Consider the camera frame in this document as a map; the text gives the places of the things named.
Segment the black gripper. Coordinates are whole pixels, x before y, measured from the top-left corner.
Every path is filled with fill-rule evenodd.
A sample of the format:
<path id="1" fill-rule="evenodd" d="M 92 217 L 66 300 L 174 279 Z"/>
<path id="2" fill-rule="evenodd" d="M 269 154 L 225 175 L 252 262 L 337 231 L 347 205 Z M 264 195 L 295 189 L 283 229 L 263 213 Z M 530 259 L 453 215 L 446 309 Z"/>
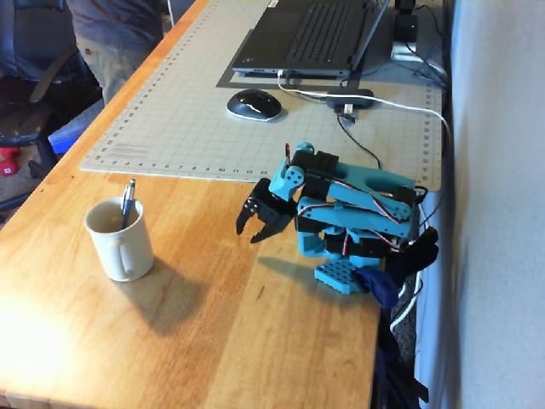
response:
<path id="1" fill-rule="evenodd" d="M 296 213 L 296 202 L 293 199 L 284 200 L 270 192 L 270 184 L 268 178 L 261 178 L 257 182 L 236 220 L 237 235 L 244 231 L 247 221 L 254 214 L 264 223 L 262 230 L 251 238 L 251 244 L 282 233 Z"/>

